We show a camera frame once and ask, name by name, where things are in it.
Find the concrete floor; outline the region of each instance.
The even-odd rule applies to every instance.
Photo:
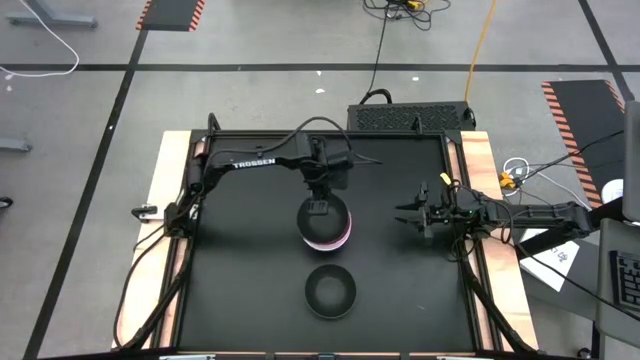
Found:
[[[408,22],[389,23],[380,62],[469,63],[490,3],[455,1],[434,15],[427,33]],[[640,31],[639,3],[588,3],[617,62],[640,64],[640,40],[633,36]],[[100,21],[90,31],[56,29],[82,64],[128,63],[143,0],[50,4]],[[20,8],[17,0],[0,0],[0,14]],[[206,5],[194,33],[150,33],[140,63],[370,64],[381,27],[358,0],[218,0]],[[38,27],[0,21],[0,44],[0,64],[72,61]],[[607,64],[575,0],[499,2],[479,63]],[[0,214],[0,358],[18,359],[25,352],[123,76],[122,71],[78,71],[44,79],[0,78],[0,134],[34,142],[29,154],[0,153],[0,192],[16,201]],[[139,227],[129,210],[146,200],[163,131],[203,128],[210,111],[225,129],[291,129],[312,115],[345,125],[347,106],[360,100],[370,79],[370,71],[251,72],[241,67],[136,72],[119,123],[107,130],[115,132],[113,141],[39,355],[109,349]],[[566,153],[540,83],[575,79],[614,81],[609,72],[476,74],[471,105],[479,130],[490,134],[497,166],[512,156],[537,163]],[[624,79],[640,94],[640,73],[625,73]],[[398,102],[461,100],[465,81],[465,72],[413,70],[384,71],[376,78]],[[547,174],[582,194],[571,168],[555,167]],[[570,199],[543,180],[532,179],[527,187],[550,201]],[[529,304],[542,349],[572,355],[589,345],[589,321],[533,298]],[[640,357],[639,350],[618,342],[611,341],[611,348],[611,359]]]

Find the white cable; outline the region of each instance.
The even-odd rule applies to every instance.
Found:
[[[522,161],[524,163],[524,165],[522,166],[514,166],[512,168],[507,169],[507,165],[511,162],[511,161]],[[529,166],[529,162],[527,161],[527,159],[525,158],[521,158],[521,157],[512,157],[510,159],[508,159],[507,161],[504,162],[504,164],[502,165],[502,171],[506,172],[507,174],[511,175],[511,172],[514,169],[518,169],[518,168],[526,168],[526,174],[524,175],[524,178],[526,179],[529,176],[529,173],[531,172],[531,167]],[[562,190],[570,193],[571,195],[573,195],[573,197],[578,200],[578,202],[584,206],[586,209],[591,210],[591,206],[589,206],[588,204],[586,204],[584,201],[582,201],[582,199],[580,199],[580,197],[573,191],[571,191],[571,189],[567,188],[566,186],[563,186],[561,184],[559,184],[558,182],[556,182],[555,180],[553,180],[552,178],[548,177],[547,175],[543,174],[542,172],[538,172],[535,175],[540,175],[543,178],[547,179],[549,182],[551,182],[552,184],[556,185],[557,187],[561,188]],[[512,196],[515,195],[519,192],[520,190],[517,189],[513,192],[510,192],[508,194],[504,194],[504,196]]]
[[[60,41],[62,43],[62,45],[66,46],[67,49],[71,50],[71,52],[73,53],[73,55],[76,57],[76,63],[73,64],[73,66],[71,67],[71,69],[65,71],[65,72],[59,72],[59,73],[45,73],[45,74],[21,74],[21,73],[17,73],[17,72],[13,72],[11,70],[5,69],[2,66],[0,66],[0,70],[11,74],[13,76],[18,76],[18,77],[27,77],[27,78],[39,78],[39,77],[47,77],[47,76],[63,76],[63,75],[69,75],[71,74],[77,67],[78,64],[80,64],[80,56],[78,56],[78,53],[76,53],[75,50],[73,50],[73,48],[71,46],[69,46],[69,44],[67,44],[66,42],[64,42],[64,40],[62,40],[58,35],[56,35],[53,31],[51,31],[51,29],[49,29],[49,27],[44,23],[44,21],[42,21],[42,19],[40,18],[40,16],[38,16],[38,14],[36,14],[35,11],[33,11],[33,9],[27,5],[27,3],[24,2],[24,0],[19,0],[22,5],[24,5],[24,7],[27,8],[27,10],[29,10],[29,12],[31,14],[33,14],[33,16],[36,17],[36,19],[38,19],[38,21],[40,21],[40,24],[42,24],[42,26],[44,26],[44,28],[51,34],[53,35],[53,37],[55,37],[56,39],[58,39],[58,41]]]
[[[585,208],[587,208],[587,210],[591,211],[591,206],[589,206],[589,205],[585,204],[585,203],[584,203],[584,201],[580,200],[580,197],[579,197],[578,195],[576,195],[576,193],[574,193],[573,191],[571,191],[571,189],[569,189],[569,188],[567,188],[567,187],[565,187],[565,186],[563,186],[563,185],[558,184],[555,180],[553,180],[552,178],[550,178],[550,177],[548,177],[547,175],[543,174],[542,172],[539,172],[539,173],[537,173],[536,175],[540,175],[540,176],[542,176],[543,178],[545,178],[545,179],[549,180],[552,184],[556,185],[557,187],[559,187],[559,188],[561,188],[561,189],[563,189],[563,190],[565,190],[565,191],[569,192],[571,195],[573,195],[573,197],[574,197],[576,200],[578,200],[578,202],[579,202],[580,204],[582,204],[582,206],[584,206]]]
[[[522,161],[524,163],[524,166],[514,166],[512,168],[507,169],[507,165],[512,161]],[[525,158],[512,157],[510,159],[507,159],[507,161],[504,162],[504,164],[502,165],[502,172],[506,172],[507,174],[509,174],[509,176],[511,176],[511,172],[514,169],[523,168],[523,167],[527,168],[527,173],[524,176],[526,178],[527,176],[529,176],[529,172],[531,171],[531,168],[529,167],[529,162]],[[520,192],[520,189],[516,189],[515,191],[512,191],[512,192],[510,192],[508,194],[504,194],[504,196],[507,196],[507,197],[513,196],[513,195],[517,194],[518,192]]]

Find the white object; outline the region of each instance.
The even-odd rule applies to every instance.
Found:
[[[524,166],[514,166],[511,168],[507,168],[508,164],[512,161],[521,161],[524,163]],[[524,176],[519,176],[522,174],[522,168],[526,169],[526,173]],[[510,159],[508,159],[507,161],[504,162],[504,164],[502,165],[502,171],[506,172],[507,174],[509,174],[509,176],[511,176],[511,178],[513,178],[513,175],[511,175],[511,172],[514,171],[516,172],[516,175],[518,175],[519,177],[526,179],[529,177],[529,173],[531,172],[531,167],[529,166],[529,162],[527,161],[527,159],[525,158],[521,158],[521,157],[512,157]],[[559,184],[558,182],[556,182],[555,180],[553,180],[552,178],[548,177],[547,175],[543,174],[542,172],[538,172],[536,173],[536,175],[540,175],[543,178],[545,178],[546,180],[548,180],[549,182],[551,182],[552,184],[556,185],[557,187],[561,188],[562,190],[570,193],[571,195],[573,195],[573,197],[582,205],[584,206],[587,210],[591,210],[591,207],[585,203],[584,201],[582,201],[582,199],[580,199],[580,197],[573,191],[571,191],[571,189],[569,189],[568,187],[565,187],[561,184]],[[504,196],[513,196],[515,194],[517,194],[520,190],[516,189],[515,191],[512,191],[510,193],[504,194]]]
[[[622,196],[624,189],[624,180],[615,179],[611,180],[602,188],[602,202],[608,203]]]
[[[62,40],[58,35],[56,35],[56,33],[54,33],[53,31],[51,31],[51,29],[49,29],[49,27],[47,26],[47,24],[44,23],[44,21],[42,21],[42,19],[40,18],[40,16],[33,11],[33,9],[27,5],[27,3],[24,2],[24,0],[20,0],[20,2],[22,3],[22,5],[24,5],[24,7],[27,8],[27,10],[29,10],[29,12],[31,14],[33,14],[33,16],[35,16],[36,19],[38,19],[38,21],[40,21],[40,24],[42,24],[42,26],[49,32],[49,34],[53,35],[53,37],[55,37],[56,39],[58,39],[58,41],[60,41],[62,43],[62,45],[66,46],[67,49],[69,49],[72,53],[73,56],[75,56],[76,58],[76,62],[75,64],[73,64],[73,66],[71,67],[71,69],[64,71],[64,72],[58,72],[58,73],[44,73],[44,74],[22,74],[22,73],[17,73],[17,72],[13,72],[11,70],[7,70],[5,68],[3,68],[2,66],[0,66],[0,70],[6,72],[9,75],[12,76],[19,76],[19,77],[27,77],[27,78],[39,78],[39,77],[47,77],[47,76],[62,76],[62,75],[69,75],[71,74],[73,71],[75,71],[75,69],[78,67],[78,64],[80,64],[80,56],[78,56],[78,53],[73,50],[73,48],[71,46],[69,46],[69,44],[67,44],[64,40]]]
[[[545,231],[546,229],[527,229],[521,241],[526,241]],[[573,241],[567,241],[558,247],[534,255],[534,257],[544,264],[556,269],[562,275],[567,276],[571,269],[571,264],[573,264],[573,261],[578,255],[578,249],[580,249],[578,244]],[[560,292],[562,289],[564,279],[534,259],[526,258],[520,260],[520,267],[538,278],[538,280],[549,285],[555,291]]]

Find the orange warning stripe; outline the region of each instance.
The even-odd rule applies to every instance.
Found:
[[[573,149],[569,149],[569,150],[571,150],[571,151],[578,150],[578,143],[576,143],[575,141],[567,140],[567,139],[563,139],[563,141],[564,141],[564,144],[567,145],[567,148],[568,147],[572,147],[573,148]]]
[[[596,189],[596,186],[592,183],[583,183],[582,187],[588,190],[598,191],[598,189]]]
[[[571,156],[569,156],[569,158],[571,159],[571,161],[573,161],[573,163],[578,163],[578,164],[584,166],[584,159],[582,159],[582,156],[580,156],[580,155],[571,155]]]
[[[147,0],[142,8],[142,15],[140,15],[140,19],[136,23],[136,30],[142,30],[142,23],[144,22],[145,16],[147,16],[147,11],[149,11],[149,7],[151,6],[151,0]]]
[[[191,25],[189,26],[189,31],[191,32],[196,31],[196,28],[200,23],[202,12],[204,11],[204,3],[205,0],[198,0],[196,3],[196,8],[193,10],[193,17],[191,18]]]
[[[612,92],[614,92],[608,82],[607,85]],[[544,92],[544,97],[547,99],[547,103],[549,104],[549,108],[553,114],[553,120],[556,122],[562,141],[569,152],[569,158],[575,166],[576,174],[578,175],[582,189],[589,200],[589,204],[592,208],[602,206],[602,200],[600,199],[597,188],[593,184],[593,179],[591,178],[589,169],[585,165],[584,158],[579,154],[573,155],[579,151],[578,143],[575,141],[573,133],[571,132],[571,127],[569,126],[567,119],[564,117],[564,112],[558,102],[558,97],[555,95],[555,91],[551,87],[551,83],[543,82],[542,91]]]
[[[608,80],[605,80],[604,83],[607,84],[607,86],[609,87],[609,91],[611,91],[611,95],[613,95],[613,98],[616,100],[616,103],[618,104],[620,111],[622,111],[622,113],[624,114],[624,103],[620,99],[620,96],[618,96],[618,92],[613,87],[611,82],[609,82]]]
[[[600,195],[595,191],[585,190],[584,194],[587,195],[587,199],[589,200],[600,201]]]
[[[571,129],[569,129],[569,131],[560,131],[560,136],[562,136],[563,139],[573,139],[573,133],[571,132]]]
[[[591,176],[589,174],[584,174],[582,172],[578,172],[578,178],[581,180],[580,182],[582,182],[582,180],[584,181],[588,181],[588,182],[593,182],[593,179],[591,178]]]

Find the black table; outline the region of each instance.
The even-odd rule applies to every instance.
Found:
[[[272,139],[216,140],[246,148]],[[296,211],[308,191],[298,172],[266,167],[231,172],[200,215],[178,347],[185,351],[434,352],[472,351],[473,335],[458,265],[447,261],[452,235],[433,248],[394,220],[421,181],[431,199],[448,170],[443,138],[353,138],[354,148],[384,165],[350,171],[336,192],[350,207],[352,235],[337,253],[311,250]],[[332,138],[331,146],[344,146]],[[234,160],[242,160],[235,155]],[[351,272],[358,287],[345,318],[327,321],[304,300],[307,276],[323,264]]]

